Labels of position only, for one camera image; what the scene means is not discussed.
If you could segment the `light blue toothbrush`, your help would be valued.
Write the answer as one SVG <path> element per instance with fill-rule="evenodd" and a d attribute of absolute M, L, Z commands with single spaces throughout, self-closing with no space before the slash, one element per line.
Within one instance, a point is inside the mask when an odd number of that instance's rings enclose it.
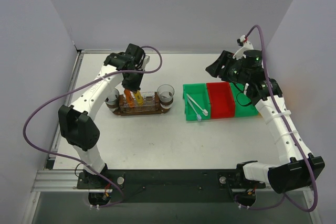
<path fill-rule="evenodd" d="M 191 106 L 192 110 L 195 112 L 197 121 L 200 122 L 200 121 L 202 120 L 202 117 L 201 117 L 200 114 L 197 112 L 197 110 L 194 108 L 193 102 L 191 101 L 191 98 L 190 98 L 190 96 L 189 96 L 188 94 L 187 94 L 187 102 L 188 102 L 188 104 Z"/>

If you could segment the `dark smoked plastic cup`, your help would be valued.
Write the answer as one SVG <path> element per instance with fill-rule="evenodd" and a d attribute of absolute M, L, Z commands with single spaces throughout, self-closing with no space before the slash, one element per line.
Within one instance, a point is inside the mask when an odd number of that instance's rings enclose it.
<path fill-rule="evenodd" d="M 112 92 L 105 99 L 105 103 L 111 112 L 119 109 L 119 91 L 114 88 Z"/>

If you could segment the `yellow toothpaste tube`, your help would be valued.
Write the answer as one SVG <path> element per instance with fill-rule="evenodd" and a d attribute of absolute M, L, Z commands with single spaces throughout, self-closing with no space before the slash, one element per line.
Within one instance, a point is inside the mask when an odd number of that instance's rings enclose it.
<path fill-rule="evenodd" d="M 138 90 L 136 92 L 133 93 L 134 97 L 137 101 L 138 106 L 142 106 L 143 105 L 143 97 L 141 95 L 141 92 Z"/>

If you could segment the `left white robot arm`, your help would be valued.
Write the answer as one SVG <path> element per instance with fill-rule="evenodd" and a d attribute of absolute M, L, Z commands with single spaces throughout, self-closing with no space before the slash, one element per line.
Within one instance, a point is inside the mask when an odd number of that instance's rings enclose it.
<path fill-rule="evenodd" d="M 96 188 L 106 185 L 108 175 L 107 165 L 97 147 L 100 131 L 95 125 L 95 117 L 117 85 L 131 91 L 140 89 L 148 61 L 143 48 L 134 44 L 129 44 L 124 52 L 111 53 L 97 73 L 96 82 L 71 105 L 63 105 L 58 111 L 61 136 L 84 161 L 85 179 Z"/>

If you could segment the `clear acrylic toothbrush holder rack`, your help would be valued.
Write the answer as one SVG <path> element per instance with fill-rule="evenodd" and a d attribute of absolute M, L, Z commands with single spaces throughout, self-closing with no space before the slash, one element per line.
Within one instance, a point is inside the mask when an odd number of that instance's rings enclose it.
<path fill-rule="evenodd" d="M 134 92 L 130 92 L 133 99 L 133 106 L 130 106 L 127 96 L 123 93 L 119 96 L 119 107 L 124 113 L 151 112 L 156 109 L 155 92 L 141 92 L 142 98 L 138 99 Z"/>

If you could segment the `orange toothpaste tube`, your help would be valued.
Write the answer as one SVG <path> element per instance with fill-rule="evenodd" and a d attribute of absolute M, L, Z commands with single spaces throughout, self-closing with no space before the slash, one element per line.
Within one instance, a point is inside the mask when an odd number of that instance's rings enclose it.
<path fill-rule="evenodd" d="M 134 107 L 134 99 L 131 94 L 131 91 L 128 89 L 124 89 L 125 100 L 130 108 Z"/>

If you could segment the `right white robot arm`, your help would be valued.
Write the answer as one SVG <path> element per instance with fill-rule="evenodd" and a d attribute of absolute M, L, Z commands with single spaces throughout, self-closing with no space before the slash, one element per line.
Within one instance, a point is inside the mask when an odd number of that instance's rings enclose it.
<path fill-rule="evenodd" d="M 238 164 L 241 177 L 269 184 L 275 192 L 282 194 L 312 186 L 325 163 L 322 157 L 314 156 L 303 142 L 291 120 L 291 112 L 285 105 L 278 83 L 265 76 L 262 58 L 259 50 L 246 50 L 240 59 L 224 50 L 205 70 L 214 78 L 243 86 L 241 91 L 264 119 L 278 150 L 278 165 L 258 161 Z"/>

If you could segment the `white toothbrush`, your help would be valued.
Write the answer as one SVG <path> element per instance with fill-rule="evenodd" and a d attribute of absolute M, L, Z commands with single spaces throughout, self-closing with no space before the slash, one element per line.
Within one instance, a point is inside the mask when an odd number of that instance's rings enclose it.
<path fill-rule="evenodd" d="M 193 102 L 193 105 L 194 106 L 197 106 L 200 110 L 201 110 L 201 112 L 202 112 L 202 114 L 204 115 L 204 116 L 208 116 L 208 111 L 206 110 L 206 109 L 204 109 L 204 108 L 202 108 L 191 96 L 190 96 L 190 98 L 191 98 L 191 101 Z"/>

